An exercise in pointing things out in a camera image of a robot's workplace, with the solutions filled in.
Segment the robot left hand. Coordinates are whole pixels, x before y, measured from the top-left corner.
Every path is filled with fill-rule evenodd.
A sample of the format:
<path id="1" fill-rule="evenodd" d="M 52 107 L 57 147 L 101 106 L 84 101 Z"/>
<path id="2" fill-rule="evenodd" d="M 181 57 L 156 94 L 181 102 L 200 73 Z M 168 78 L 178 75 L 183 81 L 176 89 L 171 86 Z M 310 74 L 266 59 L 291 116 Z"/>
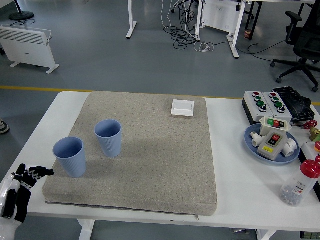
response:
<path id="1" fill-rule="evenodd" d="M 54 170 L 43 166 L 20 164 L 3 182 L 0 190 L 0 238 L 15 239 L 16 230 L 25 222 L 32 188 Z"/>

